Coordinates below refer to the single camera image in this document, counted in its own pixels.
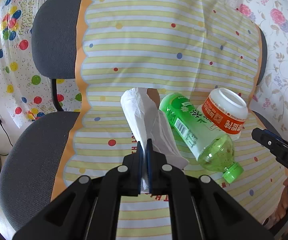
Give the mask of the black office chair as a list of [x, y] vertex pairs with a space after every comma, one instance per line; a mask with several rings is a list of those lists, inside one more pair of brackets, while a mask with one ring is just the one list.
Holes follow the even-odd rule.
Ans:
[[49, 204], [78, 112], [76, 24], [81, 0], [0, 0], [0, 94], [23, 132], [0, 174], [0, 205], [18, 230]]
[[[267, 66], [267, 55], [268, 55], [267, 41], [265, 38], [265, 34], [263, 33], [263, 31], [261, 29], [259, 29], [259, 31], [260, 31], [260, 37], [261, 37], [261, 45], [262, 45], [261, 52], [262, 52], [262, 54], [261, 54], [259, 76], [258, 76], [258, 80], [256, 83], [257, 85], [260, 84], [260, 82], [262, 81], [263, 76], [265, 74], [266, 66]], [[253, 111], [253, 113], [262, 122], [263, 126], [265, 126], [265, 129], [269, 130], [270, 132], [272, 132], [273, 134], [275, 134], [277, 136], [280, 136], [280, 133], [275, 129], [275, 127], [264, 116], [262, 116], [257, 111]]]

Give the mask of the white orange label jar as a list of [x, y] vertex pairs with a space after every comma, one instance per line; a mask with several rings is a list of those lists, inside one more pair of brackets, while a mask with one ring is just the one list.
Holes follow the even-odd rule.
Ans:
[[246, 102], [238, 94], [226, 88], [213, 89], [197, 109], [227, 133], [233, 141], [239, 139], [248, 117]]

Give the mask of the green plastic bottle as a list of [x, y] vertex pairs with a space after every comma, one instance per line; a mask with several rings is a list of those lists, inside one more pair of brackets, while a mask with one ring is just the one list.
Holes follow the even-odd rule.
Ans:
[[229, 184], [243, 173], [242, 166], [234, 160], [231, 137], [207, 119], [187, 97], [180, 93], [168, 94], [161, 100], [160, 110], [205, 170], [221, 172]]

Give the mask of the polka dot balloon sheet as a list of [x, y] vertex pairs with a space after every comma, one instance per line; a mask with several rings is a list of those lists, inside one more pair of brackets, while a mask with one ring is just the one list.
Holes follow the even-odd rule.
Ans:
[[[32, 59], [31, 31], [38, 9], [47, 0], [0, 0], [0, 94], [18, 128], [40, 116], [55, 112], [50, 81]], [[242, 0], [219, 0], [238, 8]], [[59, 79], [59, 104], [65, 111], [79, 112], [81, 94], [74, 80]]]

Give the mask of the yellow striped orange cloth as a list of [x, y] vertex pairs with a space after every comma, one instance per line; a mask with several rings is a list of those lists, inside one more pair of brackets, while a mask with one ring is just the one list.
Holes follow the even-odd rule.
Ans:
[[[157, 89], [160, 96], [181, 93], [194, 106], [217, 85], [247, 103], [264, 63], [254, 12], [218, 0], [81, 0], [76, 26], [76, 81], [82, 113], [69, 134], [51, 200], [81, 175], [101, 177], [136, 152], [120, 99], [132, 88]], [[251, 142], [261, 128], [254, 113], [248, 120], [226, 121], [225, 131], [241, 132], [235, 157], [244, 168], [231, 183], [221, 171], [207, 171], [174, 131], [175, 152], [185, 174], [210, 175], [255, 219], [264, 222], [278, 205], [285, 179], [268, 150]], [[171, 239], [168, 196], [122, 197], [117, 239]]]

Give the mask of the floral wall sheet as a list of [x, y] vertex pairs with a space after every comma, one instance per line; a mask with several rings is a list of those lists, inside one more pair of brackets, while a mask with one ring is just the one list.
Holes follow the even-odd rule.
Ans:
[[250, 107], [288, 141], [288, 0], [242, 0], [267, 42], [267, 64]]

